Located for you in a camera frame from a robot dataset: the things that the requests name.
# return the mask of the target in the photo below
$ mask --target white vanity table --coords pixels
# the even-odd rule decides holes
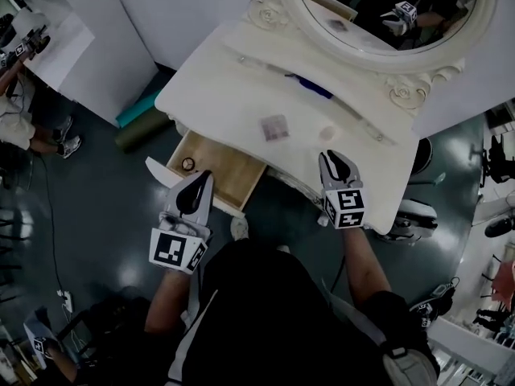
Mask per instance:
[[[286,174],[290,185],[313,197],[322,188],[319,153],[344,154],[365,184],[365,223],[386,234],[418,147],[414,117],[435,82],[463,70],[464,44],[484,33],[495,0],[476,0],[455,35],[414,52],[393,51],[386,43],[357,50],[352,45],[359,39],[337,39],[313,18],[310,5],[253,0],[240,22],[218,27],[195,50],[155,106],[194,132]],[[462,47],[459,55],[456,45]],[[333,98],[303,87],[289,73]],[[261,119],[276,115],[286,118],[289,137],[267,142]]]

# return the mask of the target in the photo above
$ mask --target ornate mirror frame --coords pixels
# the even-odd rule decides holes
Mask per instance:
[[[418,74],[445,70],[444,80],[463,71],[465,53],[481,38],[496,8],[496,0],[476,0],[467,22],[449,39],[427,50],[392,53],[362,51],[343,43],[322,27],[308,10],[305,0],[253,0],[249,16],[268,30],[288,28],[294,23],[318,47],[347,64],[374,72]]]

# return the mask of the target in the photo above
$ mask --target cable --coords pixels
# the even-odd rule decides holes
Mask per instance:
[[[338,273],[336,274],[335,282],[331,286],[331,294],[334,292],[336,285],[338,284],[338,281],[340,280],[341,274],[344,271],[345,267],[345,255],[341,259],[340,268],[338,269]]]
[[[64,304],[61,305],[61,309],[63,310],[64,317],[66,318],[66,322],[69,324],[71,322],[72,314],[70,313],[70,316],[68,317],[68,315],[66,313],[66,312],[68,312],[68,310],[66,309],[66,307],[64,307]],[[70,333],[72,335],[73,346],[75,346],[77,353],[79,353],[80,349],[82,349],[84,346],[86,346],[86,342],[84,340],[82,340],[77,335],[77,333],[75,333],[75,330],[71,330]]]
[[[59,271],[57,268],[57,257],[56,257],[56,226],[54,224],[54,207],[52,206],[52,199],[50,198],[50,187],[48,182],[48,169],[47,169],[47,163],[44,161],[43,156],[39,156],[41,159],[41,163],[43,164],[45,168],[45,179],[46,179],[46,185],[47,185],[47,199],[48,199],[48,206],[50,207],[50,221],[51,221],[51,254],[54,259],[54,272],[56,273],[56,280],[57,284],[59,285],[59,289],[62,294],[64,294],[63,285],[61,284],[61,280],[59,278]]]
[[[200,299],[200,290],[202,289],[202,269],[200,268],[200,262],[198,266],[196,267],[196,275],[197,275],[197,281],[199,283],[199,299]]]

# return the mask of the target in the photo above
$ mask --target vanity table top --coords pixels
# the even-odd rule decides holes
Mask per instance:
[[[417,151],[408,143],[378,142],[339,101],[301,86],[280,70],[241,61],[218,27],[190,56],[155,101],[157,109],[189,129],[261,159],[317,195],[318,156],[337,150],[353,160],[365,184],[365,223],[380,234],[391,229]],[[262,119],[283,115],[289,136],[267,142]]]

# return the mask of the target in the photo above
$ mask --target person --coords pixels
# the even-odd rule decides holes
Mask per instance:
[[[507,310],[481,310],[476,312],[476,318],[472,323],[478,323],[485,329],[497,333],[504,326],[505,320],[511,313]]]
[[[2,69],[3,74],[0,76],[0,141],[11,143],[24,150],[31,149],[42,154],[58,154],[62,158],[69,158],[82,143],[79,136],[66,140],[66,135],[73,123],[72,117],[67,117],[63,124],[55,129],[32,125],[25,112],[6,96],[7,88],[23,70],[23,61],[30,55],[31,53],[25,52],[9,70]]]
[[[205,266],[200,310],[187,331],[192,277],[167,270],[150,304],[144,331],[128,347],[133,361],[119,370],[76,369],[51,351],[75,384],[392,384],[383,352],[341,322],[300,262],[249,239],[232,224],[234,242]],[[355,306],[392,345],[418,351],[434,373],[438,364],[403,298],[392,293],[361,229],[343,232],[348,283]]]
[[[443,33],[468,12],[465,7],[460,8],[463,5],[460,0],[360,0],[356,6],[358,15],[354,23],[390,46],[399,48],[409,36],[401,35],[404,33],[401,28],[386,26],[382,16],[392,10],[395,4],[403,1],[417,7],[418,17],[411,27],[418,31],[426,27],[436,28],[435,35],[426,44],[440,39]]]

